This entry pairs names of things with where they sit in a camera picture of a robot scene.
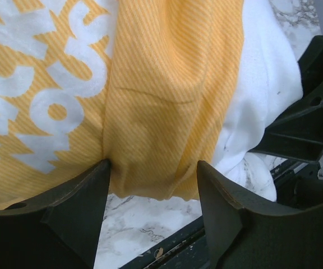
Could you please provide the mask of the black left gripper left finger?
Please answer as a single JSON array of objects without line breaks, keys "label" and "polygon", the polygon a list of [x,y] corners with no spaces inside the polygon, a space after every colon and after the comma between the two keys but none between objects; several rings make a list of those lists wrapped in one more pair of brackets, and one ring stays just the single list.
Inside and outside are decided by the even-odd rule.
[{"label": "black left gripper left finger", "polygon": [[93,268],[111,164],[0,210],[0,268]]}]

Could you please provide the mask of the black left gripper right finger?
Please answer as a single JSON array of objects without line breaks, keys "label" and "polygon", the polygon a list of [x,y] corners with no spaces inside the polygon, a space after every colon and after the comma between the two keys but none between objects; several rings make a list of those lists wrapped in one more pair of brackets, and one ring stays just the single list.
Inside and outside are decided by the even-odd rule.
[{"label": "black left gripper right finger", "polygon": [[254,194],[205,161],[197,183],[211,268],[323,268],[323,180],[296,181],[297,208]]}]

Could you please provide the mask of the orange Mickey Mouse pillowcase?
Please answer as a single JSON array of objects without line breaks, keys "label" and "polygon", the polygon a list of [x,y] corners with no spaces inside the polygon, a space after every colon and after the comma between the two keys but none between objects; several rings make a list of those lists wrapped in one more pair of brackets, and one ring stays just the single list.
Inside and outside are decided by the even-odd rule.
[{"label": "orange Mickey Mouse pillowcase", "polygon": [[199,198],[236,89],[242,1],[0,1],[0,209],[100,160],[109,191]]}]

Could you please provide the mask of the white pillow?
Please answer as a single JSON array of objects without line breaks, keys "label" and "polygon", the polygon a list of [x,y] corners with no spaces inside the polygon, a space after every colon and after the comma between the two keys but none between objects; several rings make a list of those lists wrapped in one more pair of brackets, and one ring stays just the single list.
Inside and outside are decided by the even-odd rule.
[{"label": "white pillow", "polygon": [[266,127],[302,98],[301,74],[269,1],[245,1],[242,22],[237,87],[211,164],[231,181],[274,202],[276,188],[266,157],[251,150]]}]

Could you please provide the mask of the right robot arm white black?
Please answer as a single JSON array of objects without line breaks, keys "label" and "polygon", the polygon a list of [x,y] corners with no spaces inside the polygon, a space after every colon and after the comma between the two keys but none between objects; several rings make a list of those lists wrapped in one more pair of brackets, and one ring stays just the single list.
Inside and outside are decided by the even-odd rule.
[{"label": "right robot arm white black", "polygon": [[277,202],[305,210],[323,203],[323,182],[317,176],[323,157],[323,35],[313,37],[298,61],[303,97],[265,129],[251,151],[304,163],[300,171],[274,175]]}]

